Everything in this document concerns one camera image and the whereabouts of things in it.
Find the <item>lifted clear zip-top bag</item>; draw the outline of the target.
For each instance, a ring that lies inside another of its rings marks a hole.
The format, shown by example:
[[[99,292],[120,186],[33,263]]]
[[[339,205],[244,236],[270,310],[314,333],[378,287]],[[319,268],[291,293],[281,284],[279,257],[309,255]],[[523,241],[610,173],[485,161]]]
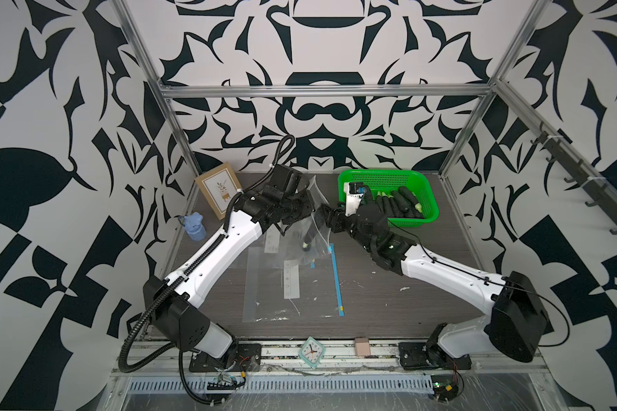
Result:
[[[313,211],[306,219],[292,224],[279,238],[280,260],[295,260],[298,265],[311,265],[330,253],[327,207],[331,205],[318,187],[316,177],[308,181],[307,194]]]

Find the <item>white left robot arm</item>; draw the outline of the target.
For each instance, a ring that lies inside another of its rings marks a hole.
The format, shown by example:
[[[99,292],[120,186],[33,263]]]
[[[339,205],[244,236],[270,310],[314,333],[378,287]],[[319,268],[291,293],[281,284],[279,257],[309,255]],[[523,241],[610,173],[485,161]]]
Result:
[[[308,189],[294,194],[266,185],[239,193],[222,227],[187,262],[143,286],[144,317],[180,352],[198,349],[215,359],[235,344],[227,330],[200,311],[219,278],[236,258],[273,227],[309,217],[315,202]]]

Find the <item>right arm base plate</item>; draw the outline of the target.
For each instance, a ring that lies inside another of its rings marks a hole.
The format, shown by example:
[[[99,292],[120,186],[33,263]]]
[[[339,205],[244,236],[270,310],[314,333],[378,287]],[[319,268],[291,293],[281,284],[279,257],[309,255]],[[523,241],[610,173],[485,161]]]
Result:
[[[471,358],[466,355],[452,358],[438,345],[427,342],[400,342],[399,364],[405,371],[471,370]]]

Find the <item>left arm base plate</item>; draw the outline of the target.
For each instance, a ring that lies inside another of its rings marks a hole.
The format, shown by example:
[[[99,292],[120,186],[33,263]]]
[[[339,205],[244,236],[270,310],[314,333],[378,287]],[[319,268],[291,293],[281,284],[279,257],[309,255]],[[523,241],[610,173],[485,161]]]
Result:
[[[207,353],[194,349],[189,370],[191,373],[248,373],[260,369],[261,359],[261,344],[236,341],[219,358],[213,358]]]

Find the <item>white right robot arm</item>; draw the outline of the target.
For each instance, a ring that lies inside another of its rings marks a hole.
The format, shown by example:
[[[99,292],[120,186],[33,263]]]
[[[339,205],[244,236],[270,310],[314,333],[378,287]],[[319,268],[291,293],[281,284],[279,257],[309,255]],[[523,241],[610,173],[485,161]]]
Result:
[[[347,233],[380,268],[431,284],[481,312],[474,320],[437,326],[425,345],[430,365],[445,368],[470,354],[489,352],[522,363],[533,360],[548,314],[525,275],[481,272],[432,253],[419,241],[392,232],[376,205],[361,205],[351,215],[322,205],[315,222],[319,228]]]

